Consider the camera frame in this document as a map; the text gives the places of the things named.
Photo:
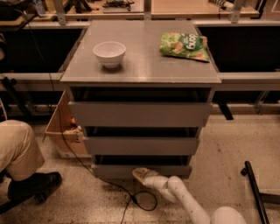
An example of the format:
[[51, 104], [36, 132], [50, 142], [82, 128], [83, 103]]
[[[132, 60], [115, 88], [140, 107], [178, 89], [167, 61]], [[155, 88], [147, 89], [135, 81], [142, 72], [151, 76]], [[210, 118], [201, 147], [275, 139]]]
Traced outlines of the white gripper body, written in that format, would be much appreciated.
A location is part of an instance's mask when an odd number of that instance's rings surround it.
[[144, 179], [144, 185], [148, 188], [162, 192], [168, 189], [168, 178], [164, 176], [148, 176]]

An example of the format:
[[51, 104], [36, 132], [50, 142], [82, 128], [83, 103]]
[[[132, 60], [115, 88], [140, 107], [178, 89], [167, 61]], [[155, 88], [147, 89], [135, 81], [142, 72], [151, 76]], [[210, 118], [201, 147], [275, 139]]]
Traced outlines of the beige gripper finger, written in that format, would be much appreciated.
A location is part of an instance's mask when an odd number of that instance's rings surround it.
[[148, 168], [140, 167], [132, 171], [132, 175], [144, 186], [150, 186], [154, 178], [158, 175], [157, 171]]

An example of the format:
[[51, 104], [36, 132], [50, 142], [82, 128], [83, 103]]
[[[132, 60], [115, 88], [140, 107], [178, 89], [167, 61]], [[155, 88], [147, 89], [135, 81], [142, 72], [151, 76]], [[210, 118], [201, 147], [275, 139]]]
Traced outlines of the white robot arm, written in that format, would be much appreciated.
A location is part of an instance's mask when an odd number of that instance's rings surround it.
[[143, 167], [134, 169], [132, 175], [142, 185], [157, 190], [170, 202], [179, 201], [192, 224], [247, 224], [244, 217], [230, 206], [221, 206], [209, 215], [177, 176], [166, 177]]

